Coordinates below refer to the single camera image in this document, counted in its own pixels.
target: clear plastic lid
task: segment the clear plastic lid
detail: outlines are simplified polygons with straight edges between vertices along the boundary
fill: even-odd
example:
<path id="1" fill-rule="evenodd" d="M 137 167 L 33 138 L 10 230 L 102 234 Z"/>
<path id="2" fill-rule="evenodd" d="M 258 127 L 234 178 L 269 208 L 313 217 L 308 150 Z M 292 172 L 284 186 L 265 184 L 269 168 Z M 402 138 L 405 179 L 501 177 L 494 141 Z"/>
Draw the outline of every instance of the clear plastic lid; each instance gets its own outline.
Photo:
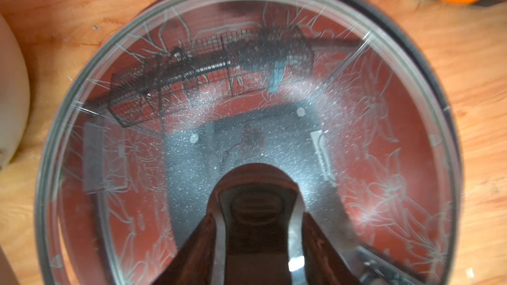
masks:
<path id="1" fill-rule="evenodd" d="M 448 108 L 350 1 L 162 0 L 108 41 L 48 137 L 45 282 L 149 284 L 250 162 L 287 173 L 329 239 L 343 205 L 389 283 L 443 281 L 460 181 Z"/>

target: metal wire rack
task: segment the metal wire rack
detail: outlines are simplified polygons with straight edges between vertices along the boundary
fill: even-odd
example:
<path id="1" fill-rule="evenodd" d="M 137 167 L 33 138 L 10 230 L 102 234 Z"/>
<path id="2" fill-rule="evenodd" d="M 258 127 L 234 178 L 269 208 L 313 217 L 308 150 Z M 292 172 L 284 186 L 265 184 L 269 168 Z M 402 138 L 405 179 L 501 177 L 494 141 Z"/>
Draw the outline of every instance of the metal wire rack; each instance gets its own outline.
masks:
<path id="1" fill-rule="evenodd" d="M 313 58 L 297 27 L 223 33 L 114 73 L 107 108 L 128 127 L 248 92 L 276 93 L 310 76 Z"/>

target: white round object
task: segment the white round object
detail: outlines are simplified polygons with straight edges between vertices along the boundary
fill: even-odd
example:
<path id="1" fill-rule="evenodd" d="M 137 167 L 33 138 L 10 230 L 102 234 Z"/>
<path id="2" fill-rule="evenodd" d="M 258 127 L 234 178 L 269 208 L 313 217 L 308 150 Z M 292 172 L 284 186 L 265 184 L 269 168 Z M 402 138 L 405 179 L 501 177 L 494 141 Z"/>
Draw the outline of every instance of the white round object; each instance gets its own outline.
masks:
<path id="1" fill-rule="evenodd" d="M 306 116 L 306 110 L 303 107 L 299 107 L 295 112 L 298 114 L 298 117 Z"/>
<path id="2" fill-rule="evenodd" d="M 25 60 L 0 15 L 0 170 L 11 160 L 29 115 L 30 89 Z"/>
<path id="3" fill-rule="evenodd" d="M 195 143 L 197 143 L 197 141 L 199 141 L 199 135 L 198 134 L 193 134 L 193 135 L 190 136 L 190 143 L 195 144 Z"/>

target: wooden surface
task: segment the wooden surface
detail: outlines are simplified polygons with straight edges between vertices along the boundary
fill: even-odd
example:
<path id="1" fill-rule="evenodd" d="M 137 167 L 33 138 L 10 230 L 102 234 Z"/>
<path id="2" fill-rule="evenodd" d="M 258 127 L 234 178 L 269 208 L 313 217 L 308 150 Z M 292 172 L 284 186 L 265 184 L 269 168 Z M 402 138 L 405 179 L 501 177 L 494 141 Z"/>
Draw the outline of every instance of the wooden surface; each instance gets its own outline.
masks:
<path id="1" fill-rule="evenodd" d="M 32 92 L 24 139 L 11 165 L 0 174 L 0 244 L 22 285 L 42 283 L 33 204 L 52 119 L 85 62 L 153 1 L 0 0 L 0 12 L 24 54 Z M 465 185 L 451 284 L 505 284 L 507 4 L 478 9 L 433 0 L 368 1 L 420 47 L 456 117 Z M 474 280 L 467 277 L 467 269 L 473 269 Z"/>

